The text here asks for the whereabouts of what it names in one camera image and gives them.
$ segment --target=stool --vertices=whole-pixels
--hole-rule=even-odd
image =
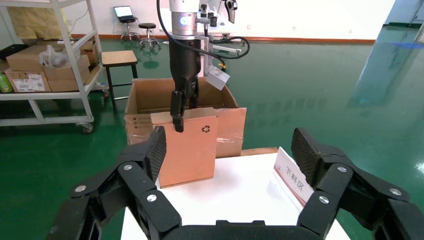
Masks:
[[[106,68],[106,75],[107,75],[107,84],[109,85],[109,92],[110,92],[110,98],[112,100],[112,107],[113,107],[113,114],[117,114],[117,106],[115,104],[115,100],[122,100],[127,99],[127,96],[123,97],[116,97],[114,96],[114,87],[121,87],[121,86],[128,86],[132,85],[133,83],[121,83],[121,84],[112,84],[111,79],[111,72],[109,71],[109,68],[112,67],[121,67],[121,66],[131,66],[132,69],[132,77],[138,78],[137,75],[137,58],[136,55],[134,55],[133,51],[104,51],[101,53],[101,62],[103,64],[103,67]]]
[[[120,40],[122,41],[125,37],[128,37],[129,41],[132,43],[133,42],[133,37],[140,39],[139,38],[139,34],[136,32],[132,32],[130,30],[130,23],[134,23],[136,20],[138,20],[138,18],[136,18],[135,16],[129,19],[120,19],[119,22],[122,24],[126,24],[126,28],[128,29],[128,32],[124,32],[121,36],[120,36]]]
[[[146,43],[148,43],[150,50],[153,50],[153,48],[155,47],[155,44],[159,47],[159,49],[161,49],[161,45],[159,45],[158,40],[154,37],[150,37],[150,29],[155,29],[156,24],[140,23],[138,27],[141,29],[146,29],[146,32],[147,32],[147,37],[140,39],[140,49],[143,49],[146,46]]]

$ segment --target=stool leg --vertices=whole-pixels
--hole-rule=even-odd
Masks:
[[[106,67],[106,75],[107,75],[107,84],[109,85],[110,100],[112,101],[113,114],[116,115],[118,111],[117,111],[117,106],[115,104],[114,86],[112,85],[111,71],[109,71],[109,67]]]
[[[132,77],[135,78],[135,79],[138,79],[139,75],[137,74],[136,65],[135,64],[131,65],[131,69],[132,69]]]

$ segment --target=plastic bag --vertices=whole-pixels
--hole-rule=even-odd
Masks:
[[[75,50],[73,54],[78,61],[81,55],[80,50]],[[61,52],[56,52],[52,45],[46,46],[46,51],[43,51],[39,54],[39,59],[40,64],[48,68],[60,68],[71,65],[66,48]]]

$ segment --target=gray stool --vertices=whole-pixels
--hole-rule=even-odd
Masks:
[[[126,28],[128,29],[128,32],[124,32],[121,36],[120,36],[120,40],[123,41],[125,39],[125,37],[128,37],[129,41],[132,43],[133,38],[134,39],[140,39],[139,38],[139,34],[136,32],[132,32],[130,30],[130,23],[134,23],[138,18],[136,18],[135,16],[133,18],[130,19],[120,19],[119,22],[121,22],[122,24],[126,24]]]
[[[140,23],[138,25],[138,27],[141,28],[141,29],[146,29],[146,32],[147,32],[147,37],[140,39],[140,49],[143,49],[144,47],[146,47],[146,43],[150,47],[150,50],[153,50],[155,45],[157,45],[157,47],[159,49],[161,49],[161,45],[159,45],[158,40],[154,37],[150,37],[150,29],[155,29],[156,24],[154,24],[154,23]]]

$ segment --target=recycling symbol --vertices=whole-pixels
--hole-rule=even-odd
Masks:
[[[201,131],[204,133],[209,133],[210,130],[211,130],[211,127],[208,125],[201,128]]]

